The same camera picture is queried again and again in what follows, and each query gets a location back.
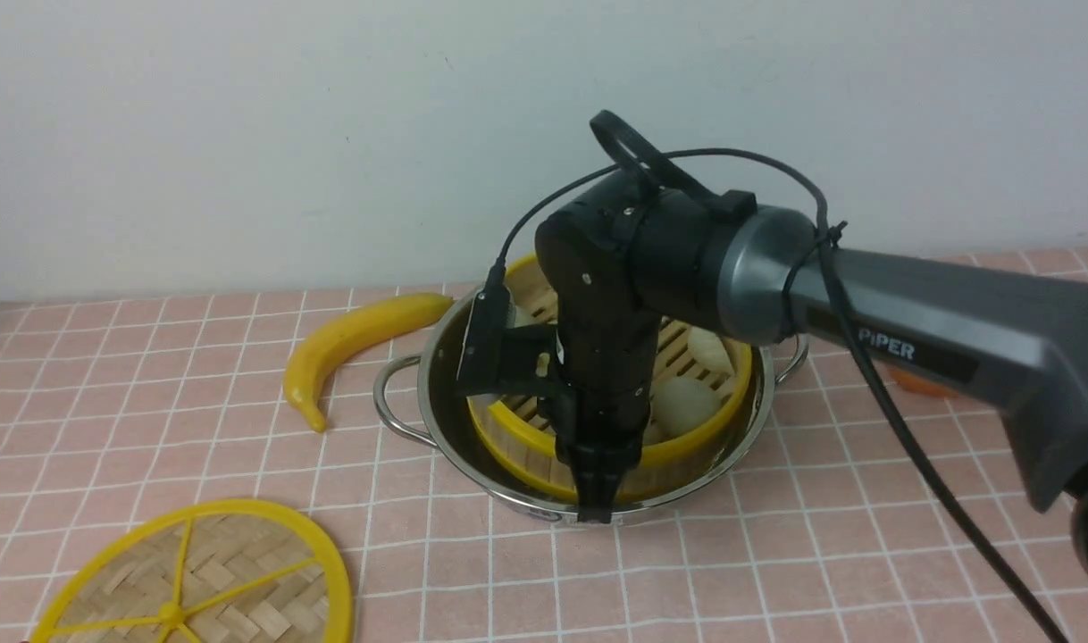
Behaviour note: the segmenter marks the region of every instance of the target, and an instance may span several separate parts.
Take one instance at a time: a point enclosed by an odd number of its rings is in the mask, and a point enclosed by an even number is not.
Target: pot handle
[[[381,373],[376,374],[376,380],[373,380],[373,408],[376,410],[376,415],[385,422],[385,426],[388,426],[390,431],[396,432],[397,435],[404,436],[406,440],[412,440],[417,444],[424,444],[433,448],[441,450],[441,447],[436,446],[436,441],[433,436],[429,435],[426,431],[419,431],[401,422],[397,418],[396,412],[390,408],[390,403],[385,399],[385,384],[390,382],[390,378],[396,375],[398,371],[409,369],[409,367],[416,367],[421,363],[421,355],[406,355],[390,361],[381,370]]]
[[[811,354],[811,341],[806,335],[794,335],[794,355],[790,358],[790,363],[774,378],[774,386],[781,386],[793,376],[794,371],[801,369],[802,363],[806,363],[806,356]]]

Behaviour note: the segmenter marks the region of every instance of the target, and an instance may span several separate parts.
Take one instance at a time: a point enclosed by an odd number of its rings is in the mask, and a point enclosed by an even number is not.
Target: bamboo steamer
[[[556,321],[556,293],[535,257],[512,264],[505,285],[511,299],[536,322]],[[725,338],[733,374],[716,373],[691,357],[687,349],[690,330],[681,321],[663,319],[654,382],[673,376],[702,381],[720,396],[719,411],[688,434],[643,447],[641,462],[625,477],[617,502],[645,500],[691,483],[712,468],[731,440],[731,419],[751,380],[751,346]],[[469,399],[469,411],[480,442],[508,472],[557,499],[577,500],[571,471],[556,458],[556,434],[536,412],[536,398],[475,396]]]

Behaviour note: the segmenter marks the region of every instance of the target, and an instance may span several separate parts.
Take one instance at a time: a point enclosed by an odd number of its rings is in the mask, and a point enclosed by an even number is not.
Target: orange object
[[[916,394],[932,397],[961,397],[955,394],[955,392],[947,389],[944,386],[939,386],[939,384],[928,382],[917,375],[908,374],[906,371],[890,369],[890,374],[894,378],[894,382],[898,382],[898,386],[902,387],[904,391],[916,392]]]

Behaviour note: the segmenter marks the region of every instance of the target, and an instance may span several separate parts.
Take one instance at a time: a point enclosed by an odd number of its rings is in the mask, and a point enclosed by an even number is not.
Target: white wall
[[[602,108],[855,247],[1088,243],[1088,0],[13,0],[0,298],[474,280]]]

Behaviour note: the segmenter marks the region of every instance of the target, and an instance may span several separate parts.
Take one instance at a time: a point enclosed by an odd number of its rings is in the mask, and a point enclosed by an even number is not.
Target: pink checkered tablecloth
[[[951,260],[1088,281],[1088,248]],[[383,431],[372,379],[429,331],[342,367],[333,429],[309,431],[280,401],[295,342],[406,289],[0,304],[0,643],[25,639],[133,525],[228,496],[283,502],[329,530],[357,583],[361,643],[1040,640],[928,496],[851,358],[825,343],[735,470],[643,524],[533,521]],[[388,395],[416,421],[413,386],[405,371]],[[978,524],[1088,641],[1067,500],[1049,516],[1027,507],[985,407],[898,398]]]

